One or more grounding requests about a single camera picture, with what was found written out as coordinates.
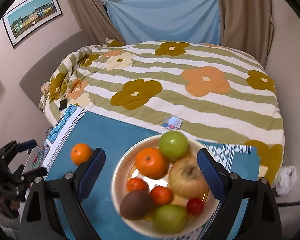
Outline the large orange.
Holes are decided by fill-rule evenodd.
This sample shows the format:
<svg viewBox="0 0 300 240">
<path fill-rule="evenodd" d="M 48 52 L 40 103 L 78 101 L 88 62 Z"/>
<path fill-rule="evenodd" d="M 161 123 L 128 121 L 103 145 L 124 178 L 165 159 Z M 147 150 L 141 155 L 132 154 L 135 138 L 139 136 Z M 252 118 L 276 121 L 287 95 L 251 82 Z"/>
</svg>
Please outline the large orange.
<svg viewBox="0 0 300 240">
<path fill-rule="evenodd" d="M 93 151 L 87 144 L 79 143 L 71 149 L 70 158 L 75 165 L 79 166 L 88 161 L 92 154 Z"/>
<path fill-rule="evenodd" d="M 167 161 L 157 148 L 144 148 L 135 158 L 138 171 L 149 178 L 160 177 L 166 169 Z"/>
</svg>

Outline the red cherry tomato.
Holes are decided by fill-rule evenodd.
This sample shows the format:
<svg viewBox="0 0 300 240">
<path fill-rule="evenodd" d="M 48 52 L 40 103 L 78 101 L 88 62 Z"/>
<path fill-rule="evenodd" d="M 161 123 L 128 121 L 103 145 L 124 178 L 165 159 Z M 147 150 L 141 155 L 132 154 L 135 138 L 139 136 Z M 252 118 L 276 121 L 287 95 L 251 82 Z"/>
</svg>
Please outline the red cherry tomato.
<svg viewBox="0 0 300 240">
<path fill-rule="evenodd" d="M 203 211 L 204 203 L 200 198 L 191 198 L 186 204 L 186 210 L 191 215 L 200 215 Z"/>
</svg>

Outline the brown kiwi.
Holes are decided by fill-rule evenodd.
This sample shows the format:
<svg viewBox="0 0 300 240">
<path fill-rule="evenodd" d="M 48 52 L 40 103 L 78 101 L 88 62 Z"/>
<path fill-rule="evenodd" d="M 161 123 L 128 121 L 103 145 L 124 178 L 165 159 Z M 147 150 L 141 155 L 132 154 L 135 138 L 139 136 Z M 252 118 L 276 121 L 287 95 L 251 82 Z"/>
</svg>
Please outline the brown kiwi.
<svg viewBox="0 0 300 240">
<path fill-rule="evenodd" d="M 146 191 L 134 190 L 125 195 L 120 204 L 120 214 L 128 220 L 140 220 L 153 209 L 154 202 Z"/>
</svg>

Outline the cream fruit plate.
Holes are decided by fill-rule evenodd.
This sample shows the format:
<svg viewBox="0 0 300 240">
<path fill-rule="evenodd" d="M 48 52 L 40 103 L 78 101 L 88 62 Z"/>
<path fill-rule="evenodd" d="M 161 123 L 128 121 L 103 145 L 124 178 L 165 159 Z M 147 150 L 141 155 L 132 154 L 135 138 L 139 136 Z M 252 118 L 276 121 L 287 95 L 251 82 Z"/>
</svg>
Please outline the cream fruit plate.
<svg viewBox="0 0 300 240">
<path fill-rule="evenodd" d="M 111 198 L 113 205 L 117 213 L 120 213 L 120 204 L 128 193 L 127 181 L 131 178 L 140 178 L 148 184 L 149 191 L 152 191 L 155 187 L 164 187 L 169 189 L 169 174 L 170 169 L 173 166 L 172 162 L 167 164 L 166 171 L 158 179 L 148 178 L 139 172 L 135 165 L 135 159 L 137 154 L 145 148 L 159 148 L 159 139 L 161 135 L 155 135 L 148 137 L 132 146 L 118 162 L 113 177 L 111 180 Z M 219 201 L 216 200 L 210 189 L 206 187 L 202 194 L 203 211 L 199 215 L 189 215 L 184 228 L 175 234 L 161 233 L 153 227 L 153 215 L 152 213 L 142 220 L 127 220 L 123 221 L 134 231 L 152 238 L 164 238 L 164 239 L 199 239 L 204 234 L 208 226 L 208 222 L 211 220 L 212 215 L 217 210 Z"/>
</svg>

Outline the green apple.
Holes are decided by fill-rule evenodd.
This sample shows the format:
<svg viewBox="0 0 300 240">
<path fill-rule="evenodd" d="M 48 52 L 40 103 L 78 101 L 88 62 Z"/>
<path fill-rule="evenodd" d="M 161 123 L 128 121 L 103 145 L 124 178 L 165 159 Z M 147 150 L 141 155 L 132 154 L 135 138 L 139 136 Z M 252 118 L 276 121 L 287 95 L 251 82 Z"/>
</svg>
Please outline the green apple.
<svg viewBox="0 0 300 240">
<path fill-rule="evenodd" d="M 187 137 L 178 131 L 164 133 L 159 139 L 159 150 L 167 158 L 176 160 L 182 158 L 188 148 Z"/>
<path fill-rule="evenodd" d="M 156 209 L 153 216 L 153 226 L 162 233 L 181 232 L 188 218 L 184 207 L 167 204 Z"/>
</svg>

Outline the white plastic bag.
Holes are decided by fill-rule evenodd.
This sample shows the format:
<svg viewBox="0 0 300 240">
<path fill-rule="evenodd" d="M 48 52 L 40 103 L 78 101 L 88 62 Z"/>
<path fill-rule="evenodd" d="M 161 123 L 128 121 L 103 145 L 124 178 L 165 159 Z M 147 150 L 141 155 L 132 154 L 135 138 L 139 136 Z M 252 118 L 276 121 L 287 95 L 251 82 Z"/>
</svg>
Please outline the white plastic bag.
<svg viewBox="0 0 300 240">
<path fill-rule="evenodd" d="M 281 168 L 279 182 L 275 186 L 278 196 L 286 196 L 296 182 L 297 174 L 295 166 L 284 166 Z"/>
</svg>

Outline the grey headboard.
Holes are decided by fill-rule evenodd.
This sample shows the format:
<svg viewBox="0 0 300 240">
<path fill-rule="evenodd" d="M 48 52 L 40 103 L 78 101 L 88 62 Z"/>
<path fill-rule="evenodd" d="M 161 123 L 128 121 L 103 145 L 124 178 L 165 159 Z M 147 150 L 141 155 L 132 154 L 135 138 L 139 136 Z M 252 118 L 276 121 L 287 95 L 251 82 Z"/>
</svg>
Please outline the grey headboard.
<svg viewBox="0 0 300 240">
<path fill-rule="evenodd" d="M 50 50 L 35 63 L 21 78 L 19 86 L 27 97 L 38 107 L 40 98 L 43 95 L 40 87 L 43 83 L 50 81 L 51 75 L 59 67 L 61 61 L 71 52 L 91 44 L 91 40 L 84 31 L 75 33 Z"/>
</svg>

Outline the small mandarin in plate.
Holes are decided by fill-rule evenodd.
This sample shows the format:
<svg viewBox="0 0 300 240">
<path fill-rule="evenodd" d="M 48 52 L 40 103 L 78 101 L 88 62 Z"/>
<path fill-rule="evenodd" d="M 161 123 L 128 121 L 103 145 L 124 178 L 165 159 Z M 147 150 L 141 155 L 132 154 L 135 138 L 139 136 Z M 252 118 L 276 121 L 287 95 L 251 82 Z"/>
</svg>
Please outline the small mandarin in plate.
<svg viewBox="0 0 300 240">
<path fill-rule="evenodd" d="M 149 192 L 149 185 L 141 178 L 135 177 L 128 179 L 126 189 L 128 192 L 135 190 Z"/>
</svg>

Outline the large orange in plate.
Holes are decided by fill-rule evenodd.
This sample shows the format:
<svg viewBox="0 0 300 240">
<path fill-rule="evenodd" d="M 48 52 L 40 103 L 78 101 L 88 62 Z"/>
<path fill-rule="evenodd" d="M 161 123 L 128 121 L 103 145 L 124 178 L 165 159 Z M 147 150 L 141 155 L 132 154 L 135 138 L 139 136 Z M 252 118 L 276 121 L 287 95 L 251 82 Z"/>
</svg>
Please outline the large orange in plate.
<svg viewBox="0 0 300 240">
<path fill-rule="evenodd" d="M 138 171 L 149 178 L 160 177 L 166 169 L 167 161 L 157 148 L 144 148 L 135 158 Z"/>
</svg>

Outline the framed city picture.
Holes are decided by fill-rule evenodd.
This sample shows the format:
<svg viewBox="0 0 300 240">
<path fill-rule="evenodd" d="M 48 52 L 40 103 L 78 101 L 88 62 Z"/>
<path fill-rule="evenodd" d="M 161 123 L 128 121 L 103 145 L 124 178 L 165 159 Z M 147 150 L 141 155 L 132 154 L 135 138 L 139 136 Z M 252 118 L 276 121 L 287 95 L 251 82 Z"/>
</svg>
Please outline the framed city picture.
<svg viewBox="0 0 300 240">
<path fill-rule="evenodd" d="M 3 17 L 4 27 L 12 47 L 36 29 L 62 15 L 57 0 L 25 0 Z"/>
</svg>

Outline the floral striped duvet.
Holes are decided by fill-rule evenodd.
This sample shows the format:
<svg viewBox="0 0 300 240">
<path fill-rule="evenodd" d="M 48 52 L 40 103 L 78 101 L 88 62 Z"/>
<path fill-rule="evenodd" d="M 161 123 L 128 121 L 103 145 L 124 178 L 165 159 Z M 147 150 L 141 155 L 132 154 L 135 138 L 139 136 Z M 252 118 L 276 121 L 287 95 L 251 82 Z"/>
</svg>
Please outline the floral striped duvet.
<svg viewBox="0 0 300 240">
<path fill-rule="evenodd" d="M 285 136 L 276 85 L 251 55 L 206 43 L 147 41 L 70 50 L 42 85 L 50 124 L 62 101 L 157 132 L 174 116 L 205 141 L 255 146 L 259 175 L 279 181 Z"/>
</svg>

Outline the left beige curtain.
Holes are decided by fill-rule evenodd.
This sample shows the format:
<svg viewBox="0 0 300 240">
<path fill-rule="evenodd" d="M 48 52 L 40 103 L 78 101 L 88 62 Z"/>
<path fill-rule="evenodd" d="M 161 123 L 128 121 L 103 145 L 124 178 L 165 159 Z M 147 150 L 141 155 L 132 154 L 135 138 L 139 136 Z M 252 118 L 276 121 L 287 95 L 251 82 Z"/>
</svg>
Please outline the left beige curtain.
<svg viewBox="0 0 300 240">
<path fill-rule="evenodd" d="M 80 28 L 93 44 L 102 45 L 106 38 L 126 43 L 112 24 L 100 0 L 68 0 L 68 2 Z"/>
</svg>

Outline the beige curtain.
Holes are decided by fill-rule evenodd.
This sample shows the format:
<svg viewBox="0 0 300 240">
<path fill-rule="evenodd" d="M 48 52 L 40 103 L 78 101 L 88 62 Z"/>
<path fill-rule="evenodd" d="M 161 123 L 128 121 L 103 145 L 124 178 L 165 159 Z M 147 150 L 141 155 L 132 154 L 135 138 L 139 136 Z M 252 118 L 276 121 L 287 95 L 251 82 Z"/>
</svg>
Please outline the beige curtain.
<svg viewBox="0 0 300 240">
<path fill-rule="evenodd" d="M 218 0 L 218 5 L 221 45 L 244 51 L 265 66 L 274 34 L 271 0 Z"/>
<path fill-rule="evenodd" d="M 80 28 L 93 44 L 102 45 L 106 38 L 126 43 L 112 24 L 100 0 L 68 0 L 68 2 Z"/>
</svg>

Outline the right beige curtain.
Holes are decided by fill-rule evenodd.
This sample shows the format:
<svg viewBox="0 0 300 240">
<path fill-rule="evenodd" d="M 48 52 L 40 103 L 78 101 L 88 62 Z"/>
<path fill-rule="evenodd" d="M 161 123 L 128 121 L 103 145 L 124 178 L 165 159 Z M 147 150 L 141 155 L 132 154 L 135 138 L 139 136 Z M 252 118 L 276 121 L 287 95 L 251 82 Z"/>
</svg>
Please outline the right beige curtain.
<svg viewBox="0 0 300 240">
<path fill-rule="evenodd" d="M 221 45 L 244 51 L 265 66 L 274 34 L 271 0 L 218 0 L 218 5 Z"/>
</svg>

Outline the light blue hanging sheet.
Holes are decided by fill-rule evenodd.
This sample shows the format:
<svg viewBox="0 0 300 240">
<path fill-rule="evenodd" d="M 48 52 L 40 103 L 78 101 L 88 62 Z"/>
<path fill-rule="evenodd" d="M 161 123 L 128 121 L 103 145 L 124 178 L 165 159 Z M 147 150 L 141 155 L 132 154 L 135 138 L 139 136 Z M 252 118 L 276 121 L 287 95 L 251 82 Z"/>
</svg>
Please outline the light blue hanging sheet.
<svg viewBox="0 0 300 240">
<path fill-rule="evenodd" d="M 106 5 L 127 44 L 221 43 L 218 0 L 107 0 Z"/>
</svg>

